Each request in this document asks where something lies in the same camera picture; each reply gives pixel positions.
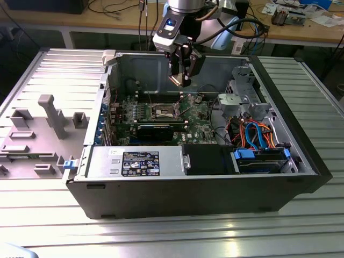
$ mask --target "black cable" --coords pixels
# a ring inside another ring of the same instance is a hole
[[[4,35],[2,32],[0,32],[0,35],[6,40],[6,43],[9,43],[9,47],[10,47],[12,53],[15,54],[16,58],[17,58],[20,62],[22,62],[22,63],[24,63],[24,64],[26,64],[26,65],[28,66],[28,65],[30,64],[30,62],[32,61],[33,58],[30,57],[30,56],[28,56],[28,55],[26,55],[26,54],[24,54],[24,53],[21,52],[21,51],[14,50],[13,47],[12,47],[12,45],[11,45],[11,42],[13,42],[14,40],[7,40],[6,37],[5,37],[5,35]],[[20,55],[22,55],[23,57],[27,58],[27,59],[28,59],[28,62],[25,62],[24,60],[22,60],[22,59],[18,56],[18,54],[20,54]]]
[[[111,12],[104,12],[104,11],[99,12],[99,11],[94,10],[94,9],[91,8],[91,4],[93,4],[95,1],[97,1],[97,0],[93,0],[92,2],[90,2],[90,3],[88,4],[87,8],[88,8],[90,11],[96,12],[96,13],[114,13],[114,12],[124,11],[124,10],[126,10],[126,9],[129,9],[129,8],[132,8],[132,7],[135,7],[135,6],[139,6],[138,4],[135,4],[135,5],[131,5],[131,6],[122,8],[122,9],[120,9],[120,10],[115,10],[115,11],[111,11]]]
[[[212,130],[214,131],[214,133],[215,133],[218,137],[220,137],[221,139],[223,139],[225,143],[230,143],[230,141],[229,141],[228,139],[224,138],[221,134],[219,134],[218,132],[216,132],[216,130],[214,129],[213,123],[212,123],[212,121],[211,121],[211,114],[212,114],[212,112],[213,112],[213,109],[214,109],[214,105],[215,105],[216,100],[217,100],[217,98],[214,99],[214,102],[213,102],[213,104],[212,104],[212,106],[211,106],[211,110],[210,110],[210,113],[209,113],[209,123],[210,123],[210,126],[211,126]]]
[[[197,93],[199,93],[200,90],[201,90],[203,87],[205,87],[205,86],[211,86],[216,92],[220,93],[220,91],[219,91],[218,89],[216,89],[216,87],[215,87],[214,85],[212,85],[212,84],[205,84],[205,85],[202,85],[201,87],[199,87]]]
[[[140,51],[142,51],[142,47],[141,47],[141,19],[142,19],[142,11],[140,11],[140,17],[139,17],[139,43],[140,43]]]
[[[255,19],[258,19],[258,18],[256,17],[256,15],[254,14],[254,11],[253,11],[251,5],[249,5],[248,7],[250,8],[250,10],[251,10],[251,12],[252,12],[252,16],[253,16]]]
[[[260,21],[256,20],[256,19],[251,19],[251,18],[243,18],[243,19],[239,19],[239,20],[236,20],[232,23],[229,23],[228,25],[226,25],[225,27],[223,27],[222,29],[220,29],[218,32],[214,33],[213,35],[201,40],[201,41],[198,41],[198,42],[194,42],[193,45],[201,45],[201,44],[204,44],[206,42],[208,42],[209,40],[212,40],[213,38],[215,38],[217,35],[219,35],[221,32],[224,32],[226,29],[228,29],[229,27],[232,27],[233,25],[236,25],[238,23],[243,23],[243,22],[250,22],[250,23],[255,23],[255,24],[258,24],[260,25],[261,27],[264,27],[264,24],[262,24]],[[259,34],[256,34],[254,36],[245,36],[246,39],[255,39],[255,38],[258,38],[260,37],[261,35],[264,34],[264,30],[262,30]]]
[[[266,33],[266,34],[264,34],[264,39],[263,39],[263,46],[261,47],[261,48],[259,48],[260,49],[260,55],[262,54],[262,52],[263,52],[263,49],[264,49],[264,46],[265,46],[265,41],[266,41],[266,39],[267,39],[267,36],[268,36],[268,32]]]
[[[325,66],[324,71],[321,73],[321,76],[320,76],[320,80],[321,81],[323,81],[326,78],[328,73],[335,66],[336,62],[339,61],[342,58],[342,56],[344,55],[344,47],[341,48],[339,53],[336,55],[336,52],[337,52],[338,48],[340,47],[340,45],[342,44],[343,39],[344,39],[344,34],[343,34],[341,40],[339,41],[337,47],[335,48],[335,50],[334,50],[332,56],[330,57],[329,61],[327,62],[327,65]]]
[[[153,31],[157,25],[158,19],[159,19],[159,0],[156,0],[156,19],[155,19],[154,26],[153,26],[152,30],[150,31],[149,41],[148,41],[148,50],[150,49],[150,46],[151,46]]]
[[[125,2],[128,2],[128,0],[124,0],[123,2],[121,3],[118,3],[118,4],[108,4],[107,6],[105,6],[104,8],[108,8],[109,6],[113,6],[113,5],[121,5],[121,4],[124,4]]]
[[[337,47],[335,48],[335,50],[334,50],[334,52],[333,52],[333,54],[332,54],[332,57],[333,57],[333,56],[335,55],[335,53],[337,52],[337,50],[338,50],[340,44],[342,44],[343,39],[344,39],[344,34],[343,34],[342,38],[340,39],[340,41],[339,41]]]
[[[5,8],[2,6],[2,4],[0,3],[0,8],[4,11],[4,13],[6,14],[6,16],[18,27],[21,29],[21,31],[27,35],[27,37],[38,47],[38,49],[40,49],[40,45],[38,45],[36,43],[36,41],[34,41],[30,36],[29,34],[26,33],[26,31],[24,31],[24,29],[6,12]]]
[[[222,26],[222,28],[226,27],[226,25],[220,20],[220,18],[217,18],[216,20],[217,20],[217,22]],[[236,36],[236,37],[238,37],[238,38],[242,38],[242,39],[254,39],[254,38],[257,38],[256,34],[253,35],[253,36],[244,36],[244,35],[237,34],[236,32],[231,31],[230,29],[226,29],[226,31],[229,32],[230,34],[232,34],[232,35],[234,35],[234,36]]]
[[[335,64],[343,57],[344,55],[344,48],[340,50],[337,56],[334,57],[332,62],[329,62],[329,64],[325,67],[324,72],[322,73],[320,80],[323,81],[326,76],[330,73],[332,68],[335,66]]]

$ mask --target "cable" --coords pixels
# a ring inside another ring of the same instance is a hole
[[[338,48],[339,48],[340,44],[342,44],[342,42],[343,42],[343,39],[344,39],[344,34],[343,34],[342,38],[340,39],[340,41],[339,41],[339,43],[338,43],[337,47],[335,48],[335,50],[334,50],[334,52],[333,52],[332,56],[334,56],[334,55],[335,55],[335,53],[337,52],[337,50],[338,50]]]
[[[238,22],[238,23],[247,22],[245,19],[251,20],[251,22],[256,23],[256,24],[259,24],[260,27],[263,27],[263,28],[264,28],[264,24],[262,24],[262,23],[261,23],[259,20],[257,20],[257,19],[243,18],[243,19],[237,20],[237,22]],[[225,24],[220,20],[220,18],[217,18],[217,21],[218,21],[218,23],[222,26],[222,29],[224,29],[223,31],[227,31],[227,32],[229,32],[230,34],[232,34],[232,35],[234,35],[234,36],[236,36],[236,37],[238,37],[238,38],[242,38],[242,39],[255,39],[255,38],[259,38],[261,35],[264,34],[264,30],[261,30],[259,33],[256,33],[256,34],[254,34],[253,36],[244,36],[244,35],[240,35],[240,34],[237,34],[237,33],[235,33],[235,32],[233,32],[233,31],[231,31],[231,30],[228,29],[229,27],[232,27],[233,25],[238,24],[238,23],[233,22],[233,23],[230,23],[230,24],[228,24],[227,26],[225,26]]]
[[[148,51],[148,0],[146,0],[146,51]]]
[[[256,47],[257,47],[257,43],[258,43],[258,40],[256,40],[256,42],[254,42],[254,46],[253,46],[253,50],[252,50],[252,53],[251,53],[251,55],[253,55],[253,54],[254,54],[254,52],[255,52],[255,50],[256,50]]]
[[[240,133],[238,133],[238,134],[233,138],[232,141],[234,141],[239,135],[240,135]]]
[[[270,133],[270,138],[271,138],[271,144],[274,148],[276,148],[275,144],[274,144],[274,140],[273,140],[273,133]]]
[[[156,19],[155,19],[154,26],[153,26],[152,30],[150,31],[149,42],[148,42],[148,50],[149,50],[149,48],[151,46],[151,40],[152,40],[153,31],[155,30],[155,27],[157,25],[158,19],[159,19],[159,0],[156,0]]]
[[[218,132],[216,132],[216,131],[214,130],[214,126],[213,126],[213,123],[212,123],[212,121],[211,121],[211,114],[212,114],[212,112],[213,112],[213,109],[214,109],[214,105],[215,105],[216,100],[217,100],[217,98],[214,99],[214,102],[213,102],[213,104],[212,104],[212,106],[211,106],[211,109],[210,109],[210,113],[209,113],[209,123],[210,123],[210,126],[211,126],[212,130],[214,131],[214,133],[215,133],[218,137],[220,137],[221,139],[223,139],[225,143],[227,143],[227,142],[229,142],[229,140],[226,139],[226,138],[224,138],[221,134],[219,134]]]
[[[102,11],[102,12],[99,12],[99,11],[94,10],[94,9],[91,8],[91,4],[93,4],[95,1],[97,1],[97,0],[92,0],[92,2],[90,2],[90,3],[88,4],[87,8],[88,8],[90,11],[96,12],[96,13],[114,13],[114,12],[121,12],[121,11],[124,11],[124,10],[126,10],[126,9],[129,9],[129,8],[132,8],[132,7],[135,7],[135,6],[139,6],[138,4],[135,4],[135,5],[131,5],[131,6],[128,6],[128,7],[119,9],[119,10],[115,10],[115,11],[109,11],[109,12],[104,12],[104,11]]]
[[[15,51],[15,52],[16,52],[17,58],[18,58],[21,62],[26,63],[26,64],[28,65],[28,63],[25,62],[24,60],[22,60],[22,59],[19,57],[19,55],[18,55],[18,54],[20,54],[20,52],[18,51],[18,48],[19,48],[20,40],[22,39],[23,34],[24,34],[24,31],[22,31],[21,34],[20,34],[20,36],[19,36],[19,39],[18,39],[18,42],[17,42],[17,46],[16,46],[16,51]]]
[[[257,18],[256,15],[254,14],[254,11],[253,11],[253,9],[252,9],[252,7],[251,7],[251,3],[249,4],[248,7],[251,9],[252,14],[246,13],[246,15],[250,15],[250,16],[252,16],[254,19],[258,20],[258,18]],[[256,33],[256,28],[257,28],[256,26],[255,26],[255,29],[253,29],[252,26],[251,26],[251,23],[249,23],[249,27],[251,28],[251,30],[252,30],[254,33]],[[252,41],[253,41],[253,39],[251,39],[251,41],[249,42],[248,45],[244,46],[245,49],[242,51],[243,54],[245,53],[245,51],[247,52],[247,54],[249,53],[249,51],[250,51],[249,46],[251,45]]]
[[[0,35],[6,40],[6,37],[5,37],[5,35],[4,35],[2,32],[0,32]],[[20,62],[22,62],[22,63],[24,63],[25,65],[28,66],[28,65],[30,64],[30,62],[32,61],[33,58],[30,57],[30,56],[28,56],[28,55],[26,55],[26,54],[24,54],[23,52],[18,51],[18,46],[19,46],[19,42],[20,42],[20,39],[21,39],[22,35],[23,35],[23,32],[22,32],[21,35],[19,36],[19,41],[18,41],[18,43],[17,43],[17,50],[13,49],[13,47],[12,47],[12,45],[11,45],[11,42],[13,42],[14,40],[11,40],[11,41],[6,40],[6,42],[9,43],[9,47],[10,47],[11,51],[16,55],[16,58],[17,58]],[[19,57],[18,54],[20,54],[20,55],[24,56],[25,58],[27,58],[27,59],[28,59],[28,62],[26,62],[26,61],[24,61],[23,59],[21,59],[21,58]]]
[[[140,51],[142,51],[142,47],[141,47],[141,19],[142,19],[142,11],[140,11],[140,17],[139,17],[139,44],[140,44]]]
[[[202,85],[201,87],[198,88],[197,93],[199,93],[200,90],[201,90],[203,87],[205,87],[205,86],[211,86],[216,92],[218,92],[219,94],[221,93],[221,92],[220,92],[218,89],[216,89],[216,87],[215,87],[214,85],[212,85],[212,84],[204,84],[204,85]]]
[[[246,140],[245,140],[245,129],[242,125],[242,123],[240,123],[240,126],[239,126],[239,131],[240,131],[240,138],[241,138],[241,148],[245,148],[246,146]]]
[[[5,8],[2,6],[2,4],[0,3],[0,8],[4,11],[4,13],[6,14],[6,16],[18,27],[18,28],[20,28],[21,29],[21,31],[25,34],[25,35],[27,35],[27,37],[36,45],[36,47],[38,48],[38,49],[40,49],[41,47],[40,47],[40,45],[38,45],[37,43],[36,43],[36,41],[34,41],[30,36],[29,36],[29,34],[27,34],[26,33],[26,31],[24,31],[24,29],[6,12],[6,10],[5,10]]]
[[[267,39],[267,36],[268,36],[268,31],[266,32],[266,34],[264,34],[264,39],[263,39],[263,45],[262,45],[262,47],[260,48],[260,55],[262,54],[262,52],[263,52],[263,49],[264,49],[264,46],[265,46],[265,41],[266,41],[266,39]]]
[[[271,144],[270,144],[269,138],[266,135],[264,135],[264,138],[268,143],[268,147],[271,149]]]
[[[252,23],[256,23],[258,25],[260,25],[261,27],[264,27],[264,24],[262,24],[260,21],[256,20],[256,19],[251,19],[251,18],[243,18],[243,19],[239,19],[239,20],[236,20],[232,23],[229,23],[228,25],[226,25],[225,27],[223,27],[222,29],[220,29],[218,32],[214,33],[213,35],[201,40],[201,41],[198,41],[198,42],[193,42],[193,45],[201,45],[201,44],[204,44],[206,42],[208,42],[209,40],[212,40],[213,38],[215,38],[217,35],[219,35],[221,32],[225,31],[226,29],[228,29],[229,27],[232,27],[233,25],[236,25],[238,23],[243,23],[243,22],[252,22]],[[261,31],[259,34],[257,35],[253,35],[253,36],[242,36],[242,35],[238,35],[236,34],[235,32],[231,32],[231,34],[233,35],[237,35],[237,37],[242,37],[242,38],[246,38],[246,39],[255,39],[255,38],[258,38],[260,37],[261,35],[264,34],[264,31]]]
[[[109,5],[105,6],[104,8],[108,8],[109,6],[113,6],[113,5],[121,5],[121,4],[124,4],[126,2],[128,2],[128,0],[124,0],[123,2],[118,3],[118,4],[109,4]]]
[[[197,22],[203,22],[210,18],[216,11],[219,9],[219,7],[216,5],[213,9],[211,9],[205,16],[202,16],[200,18],[196,18],[195,21]]]
[[[342,44],[344,39],[344,34],[341,38],[341,40],[339,41],[337,47],[335,48],[332,56],[330,57],[329,61],[327,62],[327,65],[325,66],[324,70],[321,73],[320,76],[320,80],[323,81],[326,76],[328,75],[328,73],[332,70],[332,68],[335,66],[335,63],[341,59],[341,57],[344,55],[344,47],[341,48],[341,50],[339,51],[339,53],[336,55],[336,52],[338,50],[338,48],[340,47],[340,45]]]
[[[263,134],[262,134],[262,130],[259,127],[259,124],[254,123],[254,122],[250,122],[247,126],[246,126],[246,132],[245,132],[245,136],[246,136],[246,140],[248,142],[248,144],[250,144],[253,148],[255,148],[256,151],[258,151],[258,147],[256,145],[254,145],[253,142],[251,142],[250,138],[249,138],[249,134],[248,134],[248,129],[251,126],[255,126],[257,128],[257,134],[258,134],[258,139],[259,139],[259,143],[260,146],[262,146],[262,148],[266,148],[267,145],[265,144],[264,140],[263,140]]]
[[[341,91],[341,92],[344,92],[344,84],[340,83],[337,85],[337,90]]]

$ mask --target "warning label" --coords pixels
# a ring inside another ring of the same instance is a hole
[[[159,152],[123,152],[122,176],[160,176]]]

